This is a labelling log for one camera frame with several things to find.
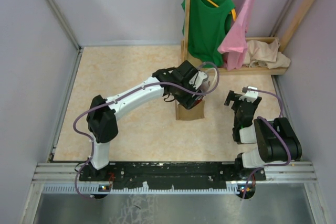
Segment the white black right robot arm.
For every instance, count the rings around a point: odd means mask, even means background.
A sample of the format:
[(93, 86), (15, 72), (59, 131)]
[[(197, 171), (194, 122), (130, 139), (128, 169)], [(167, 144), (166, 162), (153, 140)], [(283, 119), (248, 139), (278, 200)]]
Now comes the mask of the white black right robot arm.
[(235, 159), (235, 175), (242, 180), (253, 174), (253, 169), (267, 166), (286, 166), (291, 161), (302, 157), (302, 147), (289, 120), (281, 111), (277, 118), (271, 121), (262, 116), (255, 118), (255, 112), (262, 100), (260, 93), (269, 94), (278, 99), (280, 109), (283, 109), (281, 98), (277, 95), (261, 91), (254, 87), (245, 87), (243, 94), (230, 90), (225, 106), (231, 102), (234, 111), (232, 137), (240, 145), (256, 144), (253, 150), (240, 153)]

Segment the brown canvas bag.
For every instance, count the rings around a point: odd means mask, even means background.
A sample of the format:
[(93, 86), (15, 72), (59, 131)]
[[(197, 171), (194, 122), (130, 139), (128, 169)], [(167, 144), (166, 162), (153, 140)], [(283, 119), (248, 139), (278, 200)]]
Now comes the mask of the brown canvas bag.
[[(199, 85), (200, 92), (209, 92), (219, 84), (219, 76), (216, 68), (209, 68), (205, 72), (200, 71), (201, 77), (206, 77), (205, 80)], [(175, 101), (175, 117), (180, 121), (194, 121), (203, 119), (205, 101), (203, 96), (196, 99), (195, 105), (191, 109), (186, 109), (179, 102)]]

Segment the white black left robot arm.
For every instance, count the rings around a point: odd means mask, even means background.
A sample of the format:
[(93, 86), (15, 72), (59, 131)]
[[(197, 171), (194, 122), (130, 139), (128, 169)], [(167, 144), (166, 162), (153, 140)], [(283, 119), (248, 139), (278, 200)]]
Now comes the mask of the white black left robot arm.
[(189, 61), (178, 67), (159, 69), (140, 85), (118, 95), (92, 99), (87, 115), (88, 129), (93, 135), (93, 157), (90, 173), (98, 180), (109, 174), (110, 142), (118, 135), (118, 120), (154, 99), (173, 96), (183, 108), (198, 105), (205, 92), (215, 87), (218, 76), (209, 77), (209, 71), (195, 68)]

